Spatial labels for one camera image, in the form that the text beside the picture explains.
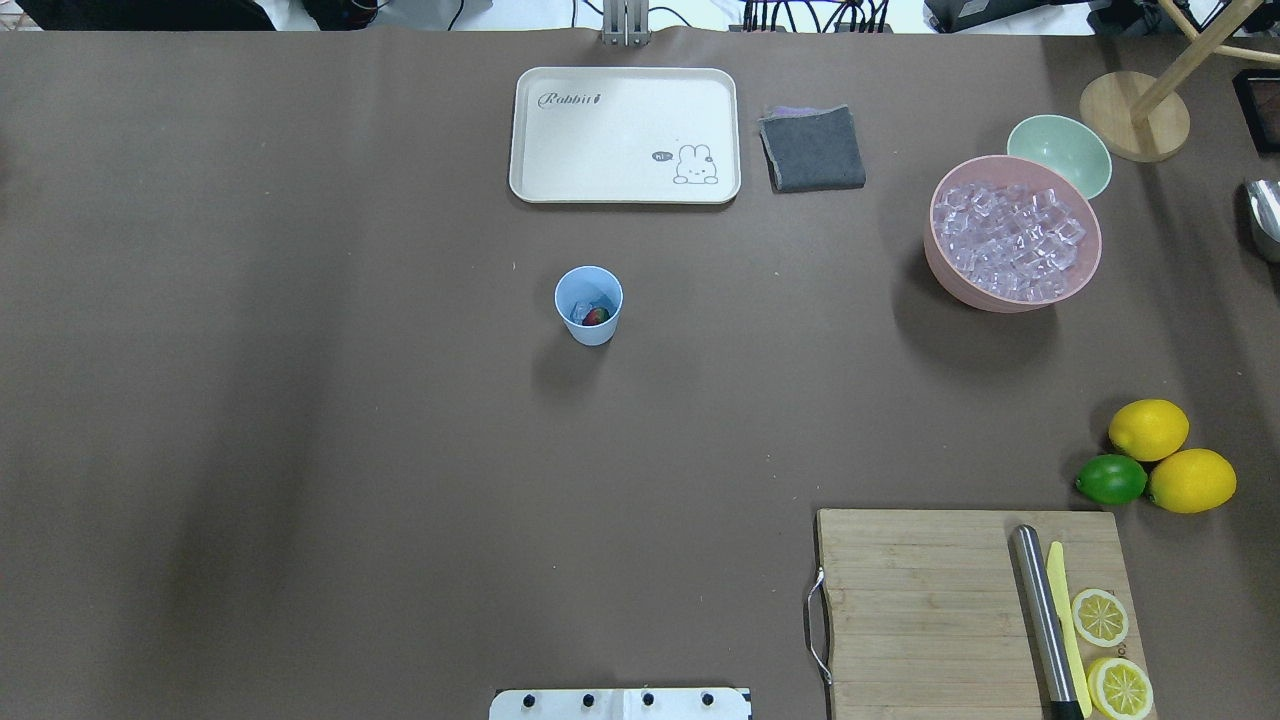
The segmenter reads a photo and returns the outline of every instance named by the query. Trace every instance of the knife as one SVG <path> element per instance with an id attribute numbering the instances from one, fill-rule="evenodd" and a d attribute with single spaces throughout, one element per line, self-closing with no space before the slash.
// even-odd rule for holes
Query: knife
<path id="1" fill-rule="evenodd" d="M 1050 712 L 1053 720 L 1084 720 L 1075 701 L 1075 685 L 1068 669 L 1066 650 L 1062 647 L 1062 628 L 1053 616 L 1053 606 L 1041 557 L 1039 536 L 1030 525 L 1014 529 L 1018 565 L 1023 571 L 1023 591 L 1030 606 L 1032 624 L 1036 626 L 1036 644 L 1039 648 L 1044 680 L 1048 683 Z"/>
<path id="2" fill-rule="evenodd" d="M 1044 557 L 1044 573 L 1048 574 L 1048 589 L 1053 596 L 1053 610 L 1062 628 L 1062 641 L 1066 644 L 1066 662 L 1071 669 L 1071 683 L 1075 685 L 1075 700 L 1080 703 L 1080 715 L 1093 715 L 1093 701 L 1089 700 L 1089 687 L 1084 682 L 1084 661 L 1080 660 L 1080 646 L 1075 639 L 1075 621 L 1071 619 L 1071 594 L 1066 589 L 1066 559 L 1062 557 L 1062 543 L 1048 543 L 1048 556 Z"/>

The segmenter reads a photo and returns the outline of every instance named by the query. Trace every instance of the metal object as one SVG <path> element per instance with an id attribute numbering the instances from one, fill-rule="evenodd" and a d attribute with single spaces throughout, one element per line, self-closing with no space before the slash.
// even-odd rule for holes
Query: metal object
<path id="1" fill-rule="evenodd" d="M 649 0 L 604 0 L 603 9 L 602 42 L 632 47 L 649 44 Z"/>
<path id="2" fill-rule="evenodd" d="M 827 579 L 827 573 L 823 571 L 822 565 L 818 565 L 818 577 L 813 580 L 813 587 L 809 588 L 809 594 L 804 601 L 804 642 L 809 646 L 809 655 L 813 655 L 814 662 L 818 664 L 818 671 L 822 673 L 822 680 L 827 683 L 829 688 L 835 680 L 831 678 L 831 670 L 827 664 L 823 662 L 822 657 L 818 657 L 818 651 L 813 647 L 813 629 L 809 621 L 809 607 L 813 605 L 813 596 L 822 587 L 822 583 Z"/>
<path id="3" fill-rule="evenodd" d="M 1267 261 L 1280 263 L 1280 182 L 1253 181 L 1244 190 L 1253 211 L 1253 243 Z"/>
<path id="4" fill-rule="evenodd" d="M 1075 685 L 1071 682 L 1066 651 L 1062 648 L 1062 629 L 1053 614 L 1048 575 L 1044 573 L 1044 560 L 1041 556 L 1036 528 L 1018 525 L 1014 529 L 1014 544 L 1018 550 L 1018 565 L 1023 571 L 1032 623 L 1036 625 L 1036 644 L 1039 648 L 1044 680 L 1048 683 L 1053 717 L 1060 720 L 1080 717 L 1080 706 L 1075 702 Z"/>
<path id="5" fill-rule="evenodd" d="M 489 720 L 751 720 L 749 688 L 581 688 L 502 691 Z"/>

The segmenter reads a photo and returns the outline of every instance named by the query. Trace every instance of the folded towel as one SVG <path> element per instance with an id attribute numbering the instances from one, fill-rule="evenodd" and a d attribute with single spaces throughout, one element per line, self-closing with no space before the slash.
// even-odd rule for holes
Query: folded towel
<path id="1" fill-rule="evenodd" d="M 760 119 L 760 137 L 778 192 L 867 184 L 849 105 L 831 110 L 777 108 Z"/>

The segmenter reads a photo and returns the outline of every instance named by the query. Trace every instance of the lime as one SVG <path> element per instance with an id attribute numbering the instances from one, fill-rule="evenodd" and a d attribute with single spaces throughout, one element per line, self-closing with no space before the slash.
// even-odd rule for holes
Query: lime
<path id="1" fill-rule="evenodd" d="M 1142 720 L 1155 702 L 1151 678 L 1132 660 L 1100 657 L 1089 665 L 1089 697 L 1111 720 Z"/>
<path id="2" fill-rule="evenodd" d="M 1235 495 L 1235 469 L 1212 450 L 1184 450 L 1156 465 L 1148 493 L 1174 512 L 1212 510 Z"/>
<path id="3" fill-rule="evenodd" d="M 1190 423 L 1183 409 L 1167 400 L 1138 400 L 1121 407 L 1107 428 L 1116 450 L 1140 460 L 1164 460 L 1187 442 Z"/>
<path id="4" fill-rule="evenodd" d="M 1098 647 L 1115 647 L 1129 635 L 1129 611 L 1107 591 L 1082 591 L 1071 602 L 1071 618 L 1080 637 Z"/>
<path id="5" fill-rule="evenodd" d="M 1133 457 L 1100 455 L 1080 468 L 1075 487 L 1093 502 L 1124 505 L 1147 489 L 1147 471 Z"/>

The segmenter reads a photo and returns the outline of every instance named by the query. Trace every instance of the ice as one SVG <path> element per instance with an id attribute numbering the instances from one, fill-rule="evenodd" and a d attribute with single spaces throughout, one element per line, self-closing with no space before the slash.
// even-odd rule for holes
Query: ice
<path id="1" fill-rule="evenodd" d="M 1066 292 L 1066 270 L 1085 236 L 1074 209 L 1052 190 L 965 183 L 947 188 L 933 227 L 969 282 L 1010 300 L 1043 302 Z"/>
<path id="2" fill-rule="evenodd" d="M 577 302 L 576 305 L 573 305 L 573 311 L 568 314 L 568 319 L 570 322 L 581 325 L 582 320 L 586 319 L 586 314 L 590 311 L 591 311 L 590 302 Z"/>

